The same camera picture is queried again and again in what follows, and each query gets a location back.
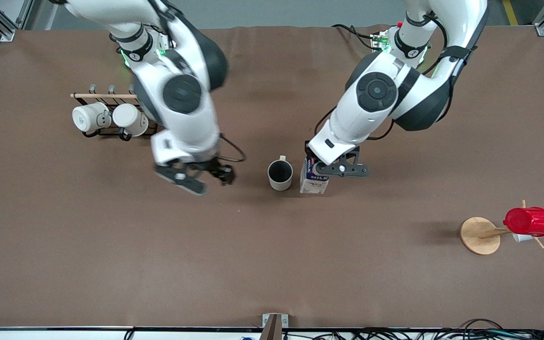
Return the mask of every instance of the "small carton box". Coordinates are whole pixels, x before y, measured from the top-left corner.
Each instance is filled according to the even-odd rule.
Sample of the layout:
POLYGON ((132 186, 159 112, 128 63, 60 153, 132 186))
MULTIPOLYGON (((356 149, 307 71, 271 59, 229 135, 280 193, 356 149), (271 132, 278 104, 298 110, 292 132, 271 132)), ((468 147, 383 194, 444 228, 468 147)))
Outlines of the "small carton box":
POLYGON ((306 157, 299 181, 299 192, 302 194, 324 194, 329 184, 328 176, 320 176, 314 172, 316 160, 306 157))

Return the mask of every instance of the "wooden dowel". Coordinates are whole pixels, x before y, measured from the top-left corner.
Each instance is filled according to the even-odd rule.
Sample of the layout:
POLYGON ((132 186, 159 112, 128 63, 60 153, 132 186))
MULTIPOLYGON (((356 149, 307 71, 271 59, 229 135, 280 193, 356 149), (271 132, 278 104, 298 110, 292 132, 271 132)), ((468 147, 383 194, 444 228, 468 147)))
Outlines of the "wooden dowel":
POLYGON ((98 94, 98 93, 71 93, 71 98, 111 98, 111 99, 136 99, 135 94, 98 94))
POLYGON ((541 249, 544 249, 544 245, 543 245, 543 243, 540 241, 540 239, 538 239, 538 237, 533 237, 533 239, 535 239, 537 245, 538 245, 539 247, 541 247, 541 249))
POLYGON ((505 228, 496 228, 495 230, 483 232, 480 235, 478 235, 478 237, 481 239, 485 239, 485 238, 507 235, 507 234, 511 234, 511 230, 505 229, 505 228))

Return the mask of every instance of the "mug rack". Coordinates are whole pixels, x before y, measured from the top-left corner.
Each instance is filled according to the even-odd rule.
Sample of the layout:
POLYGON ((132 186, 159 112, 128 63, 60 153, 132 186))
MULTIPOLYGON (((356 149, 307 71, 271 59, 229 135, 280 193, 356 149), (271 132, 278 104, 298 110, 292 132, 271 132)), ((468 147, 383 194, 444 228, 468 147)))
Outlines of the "mug rack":
MULTIPOLYGON (((88 93, 71 93, 71 98, 76 99, 81 105, 89 105, 95 102, 100 102, 106 105, 110 114, 115 110, 115 108, 121 104, 129 103, 134 105, 139 112, 144 113, 144 109, 140 106, 136 93, 133 91, 133 85, 130 85, 129 91, 127 94, 117 94, 115 93, 115 86, 111 85, 108 88, 108 93, 100 94, 95 92, 95 84, 89 86, 88 93)), ((156 122, 148 121, 148 129, 140 137, 150 137, 157 133, 159 125, 156 122)), ((102 129, 96 130, 94 133, 87 134, 83 132, 85 137, 91 138, 95 136, 118 136, 121 140, 127 142, 129 138, 123 135, 121 128, 115 125, 114 122, 111 123, 110 127, 104 127, 102 129)))

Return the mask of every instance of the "mug handle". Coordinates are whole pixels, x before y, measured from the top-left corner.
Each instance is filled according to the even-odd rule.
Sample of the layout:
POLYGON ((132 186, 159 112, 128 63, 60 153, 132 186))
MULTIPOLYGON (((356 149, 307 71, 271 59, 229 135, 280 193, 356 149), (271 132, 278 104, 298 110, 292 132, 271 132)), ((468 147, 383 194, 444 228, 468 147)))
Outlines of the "mug handle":
POLYGON ((81 131, 81 133, 82 133, 85 137, 91 138, 91 137, 95 137, 95 136, 99 135, 99 134, 100 134, 100 130, 101 130, 101 129, 97 129, 97 130, 95 130, 94 132, 92 132, 92 133, 90 133, 90 134, 85 133, 85 131, 81 131))
POLYGON ((131 139, 130 134, 125 134, 125 127, 121 127, 121 129, 119 129, 119 138, 121 138, 123 142, 129 142, 129 140, 131 139))

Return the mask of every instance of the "round wooden base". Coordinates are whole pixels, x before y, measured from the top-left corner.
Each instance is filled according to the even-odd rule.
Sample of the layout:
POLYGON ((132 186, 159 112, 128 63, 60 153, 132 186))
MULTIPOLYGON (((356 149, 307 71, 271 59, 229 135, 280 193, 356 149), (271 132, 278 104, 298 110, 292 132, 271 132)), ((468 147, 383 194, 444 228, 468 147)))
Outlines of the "round wooden base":
POLYGON ((474 254, 490 255, 499 249, 501 237, 495 236, 481 239, 482 232, 495 230, 496 227, 483 217, 472 217, 463 222, 459 230, 460 238, 464 246, 474 254))

